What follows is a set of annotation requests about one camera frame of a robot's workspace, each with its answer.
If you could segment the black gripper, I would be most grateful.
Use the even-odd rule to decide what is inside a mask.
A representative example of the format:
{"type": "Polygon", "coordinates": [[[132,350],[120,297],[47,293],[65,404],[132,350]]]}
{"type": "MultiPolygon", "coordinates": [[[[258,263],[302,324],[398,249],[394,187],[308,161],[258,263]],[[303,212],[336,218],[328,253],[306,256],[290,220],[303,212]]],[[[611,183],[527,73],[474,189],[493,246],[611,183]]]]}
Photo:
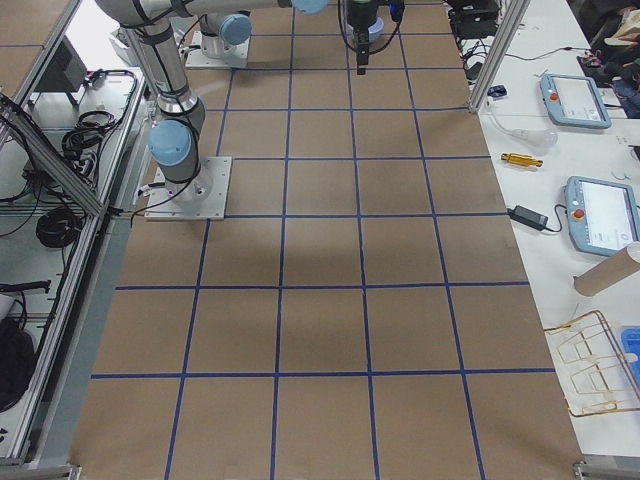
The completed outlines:
{"type": "Polygon", "coordinates": [[[354,38],[354,50],[356,53],[357,74],[364,75],[365,68],[369,65],[370,46],[373,42],[368,29],[376,22],[377,12],[380,6],[388,6],[395,28],[387,41],[379,47],[384,50],[388,47],[400,30],[405,12],[405,2],[397,1],[353,1],[346,4],[346,21],[352,28],[354,38]]]}

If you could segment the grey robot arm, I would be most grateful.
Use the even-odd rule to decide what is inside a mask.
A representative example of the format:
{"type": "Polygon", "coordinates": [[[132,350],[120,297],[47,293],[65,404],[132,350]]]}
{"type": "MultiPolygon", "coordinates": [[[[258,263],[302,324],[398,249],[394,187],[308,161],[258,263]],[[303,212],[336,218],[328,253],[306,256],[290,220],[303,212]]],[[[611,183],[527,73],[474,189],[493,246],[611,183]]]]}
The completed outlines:
{"type": "Polygon", "coordinates": [[[100,1],[98,6],[139,42],[139,60],[156,87],[161,120],[148,137],[149,151],[165,178],[169,199],[191,206],[210,195],[212,175],[199,155],[205,107],[189,85],[171,17],[201,19],[207,35],[235,46],[252,33],[250,12],[293,8],[322,12],[326,1],[100,1]]]}
{"type": "Polygon", "coordinates": [[[252,22],[245,13],[207,14],[199,20],[201,50],[207,58],[220,59],[246,42],[252,22]]]}

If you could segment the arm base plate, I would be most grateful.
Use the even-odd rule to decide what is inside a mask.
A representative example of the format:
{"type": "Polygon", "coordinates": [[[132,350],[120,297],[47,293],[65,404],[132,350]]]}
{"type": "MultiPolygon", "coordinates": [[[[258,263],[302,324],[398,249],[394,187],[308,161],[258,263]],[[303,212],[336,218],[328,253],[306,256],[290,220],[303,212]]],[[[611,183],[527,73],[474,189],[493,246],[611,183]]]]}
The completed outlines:
{"type": "Polygon", "coordinates": [[[144,216],[152,221],[223,220],[231,178],[230,156],[203,157],[200,173],[176,198],[177,184],[161,186],[150,193],[151,207],[144,216]]]}
{"type": "Polygon", "coordinates": [[[187,69],[244,69],[248,63],[249,45],[249,39],[231,45],[219,36],[203,36],[197,30],[186,48],[185,66],[187,69]]]}

